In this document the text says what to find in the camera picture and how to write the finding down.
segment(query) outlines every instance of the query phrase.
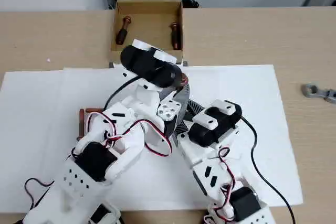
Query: mounting hole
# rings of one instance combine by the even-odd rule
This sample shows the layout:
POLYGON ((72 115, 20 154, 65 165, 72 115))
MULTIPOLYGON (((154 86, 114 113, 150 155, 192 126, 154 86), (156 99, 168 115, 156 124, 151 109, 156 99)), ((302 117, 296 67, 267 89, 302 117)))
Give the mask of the mounting hole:
POLYGON ((310 93, 312 93, 312 94, 316 94, 317 93, 317 87, 315 86, 315 85, 312 85, 312 86, 310 86, 309 87, 309 91, 310 91, 310 93))

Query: bolt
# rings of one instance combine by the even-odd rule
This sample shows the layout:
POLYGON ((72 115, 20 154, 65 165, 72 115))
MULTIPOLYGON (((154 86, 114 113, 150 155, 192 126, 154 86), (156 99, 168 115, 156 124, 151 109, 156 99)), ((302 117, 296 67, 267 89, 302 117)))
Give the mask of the bolt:
POLYGON ((126 16, 126 17, 123 19, 123 21, 124 21, 124 24, 122 25, 122 28, 127 30, 128 25, 129 25, 130 23, 132 23, 132 19, 131 19, 130 16, 126 16))
POLYGON ((170 28, 172 29, 173 48, 174 48, 174 50, 179 50, 180 49, 180 47, 178 45, 178 43, 179 43, 179 31, 178 31, 177 22, 171 23, 170 28))
POLYGON ((125 39, 126 39, 126 35, 127 35, 127 28, 128 28, 128 25, 132 23, 132 19, 130 16, 126 16, 124 19, 123 19, 123 25, 122 25, 122 28, 120 29, 120 31, 118 32, 118 35, 115 39, 115 42, 118 44, 118 45, 122 45, 124 44, 125 42, 125 39))

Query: metal bracket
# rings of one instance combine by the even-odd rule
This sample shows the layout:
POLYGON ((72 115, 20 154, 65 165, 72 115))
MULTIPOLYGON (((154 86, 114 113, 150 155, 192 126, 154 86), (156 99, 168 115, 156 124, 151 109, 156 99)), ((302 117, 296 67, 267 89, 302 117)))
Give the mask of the metal bracket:
POLYGON ((308 83, 301 86, 301 91, 307 98, 321 97, 327 102, 336 103, 336 90, 334 89, 319 89, 317 85, 308 83))

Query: brown cardboard box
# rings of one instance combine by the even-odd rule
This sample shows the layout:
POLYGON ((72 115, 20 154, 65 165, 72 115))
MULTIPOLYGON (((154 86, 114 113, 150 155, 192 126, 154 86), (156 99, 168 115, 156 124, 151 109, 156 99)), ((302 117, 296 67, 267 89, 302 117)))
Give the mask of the brown cardboard box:
POLYGON ((183 23, 182 3, 179 0, 121 0, 117 2, 114 16, 111 61, 120 62, 120 52, 134 39, 146 42, 182 61, 183 56, 183 23), (116 36, 122 28, 123 18, 130 16, 132 23, 128 26, 128 34, 123 45, 116 44, 116 36), (171 23, 178 22, 181 28, 181 50, 172 46, 171 23))

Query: wooden table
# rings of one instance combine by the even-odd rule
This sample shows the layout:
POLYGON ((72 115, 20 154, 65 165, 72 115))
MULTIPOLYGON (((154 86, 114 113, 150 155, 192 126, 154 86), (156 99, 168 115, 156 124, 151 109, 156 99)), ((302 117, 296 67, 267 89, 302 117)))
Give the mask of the wooden table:
MULTIPOLYGON (((106 67, 112 18, 113 11, 0 13, 0 74, 106 67)), ((189 65, 274 64, 304 195, 304 204, 293 208, 297 223, 336 219, 336 106, 300 92, 302 83, 312 81, 336 89, 335 22, 333 7, 184 10, 189 65)), ((272 212, 278 223, 290 223, 286 208, 272 212)), ((123 218, 126 223, 194 224, 202 214, 139 211, 123 218)), ((20 216, 0 215, 0 222, 20 216)))

